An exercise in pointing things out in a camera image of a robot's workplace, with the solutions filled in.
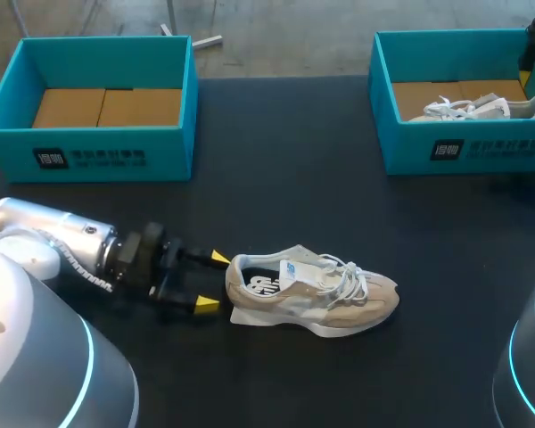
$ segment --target shoelace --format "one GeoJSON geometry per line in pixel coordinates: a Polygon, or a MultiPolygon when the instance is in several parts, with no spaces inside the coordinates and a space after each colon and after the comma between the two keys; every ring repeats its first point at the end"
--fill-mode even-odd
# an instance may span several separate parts
{"type": "Polygon", "coordinates": [[[338,296],[333,300],[329,307],[334,305],[339,300],[345,301],[364,301],[368,297],[368,287],[366,285],[365,272],[360,267],[357,267],[352,261],[345,263],[341,259],[332,256],[331,254],[320,254],[321,261],[327,266],[323,268],[325,274],[332,274],[334,272],[342,272],[341,281],[332,287],[318,281],[320,288],[323,291],[317,292],[319,296],[326,296],[334,292],[338,292],[338,296]],[[356,297],[358,292],[362,292],[362,297],[356,297]]]}
{"type": "Polygon", "coordinates": [[[424,114],[426,116],[440,116],[443,120],[453,119],[472,119],[472,111],[475,110],[471,101],[455,101],[451,103],[448,98],[440,97],[443,103],[432,103],[424,107],[424,114]],[[465,105],[464,109],[455,109],[458,105],[465,105]]]}

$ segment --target turquoise box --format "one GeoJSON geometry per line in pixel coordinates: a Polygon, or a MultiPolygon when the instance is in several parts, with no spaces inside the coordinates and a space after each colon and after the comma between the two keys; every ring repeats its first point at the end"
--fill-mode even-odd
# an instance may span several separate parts
{"type": "Polygon", "coordinates": [[[188,180],[197,103],[190,37],[26,38],[0,83],[0,168],[18,183],[188,180]],[[182,88],[178,125],[32,128],[56,87],[182,88]]]}
{"type": "MultiPolygon", "coordinates": [[[[376,33],[368,92],[387,174],[535,171],[535,119],[405,122],[392,89],[397,82],[518,79],[526,44],[524,29],[376,33]]],[[[525,94],[535,95],[535,66],[525,94]]]]}

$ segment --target brown cardboard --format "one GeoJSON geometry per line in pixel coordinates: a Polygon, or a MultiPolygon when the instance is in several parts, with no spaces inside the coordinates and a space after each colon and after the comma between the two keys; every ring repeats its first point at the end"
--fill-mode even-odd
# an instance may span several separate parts
{"type": "Polygon", "coordinates": [[[440,95],[450,101],[463,99],[457,82],[393,83],[394,96],[402,120],[411,120],[424,114],[424,107],[440,101],[440,95]]]}
{"type": "Polygon", "coordinates": [[[493,93],[508,101],[527,101],[519,80],[467,80],[459,85],[464,100],[474,101],[493,93]]]}
{"type": "Polygon", "coordinates": [[[133,90],[107,89],[98,127],[130,127],[133,124],[133,90]]]}
{"type": "Polygon", "coordinates": [[[411,120],[424,114],[424,107],[440,101],[440,95],[455,101],[475,101],[494,93],[508,101],[526,101],[518,80],[467,80],[461,82],[393,83],[394,96],[402,120],[411,120]]]}
{"type": "Polygon", "coordinates": [[[104,89],[46,89],[33,128],[95,128],[104,89]]]}
{"type": "Polygon", "coordinates": [[[133,89],[132,125],[176,126],[182,102],[181,89],[133,89]]]}

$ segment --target blue logo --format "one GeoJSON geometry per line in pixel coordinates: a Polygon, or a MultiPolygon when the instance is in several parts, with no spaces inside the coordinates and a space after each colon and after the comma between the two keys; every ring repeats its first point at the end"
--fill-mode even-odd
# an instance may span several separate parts
{"type": "Polygon", "coordinates": [[[290,262],[287,262],[287,275],[290,278],[295,278],[295,266],[292,265],[290,262]]]}

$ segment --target shoe insole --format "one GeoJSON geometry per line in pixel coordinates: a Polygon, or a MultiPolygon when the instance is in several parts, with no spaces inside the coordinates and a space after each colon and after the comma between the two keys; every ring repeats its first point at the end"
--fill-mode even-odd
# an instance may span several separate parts
{"type": "Polygon", "coordinates": [[[271,296],[279,292],[279,271],[248,267],[242,270],[246,288],[262,296],[271,296]]]}

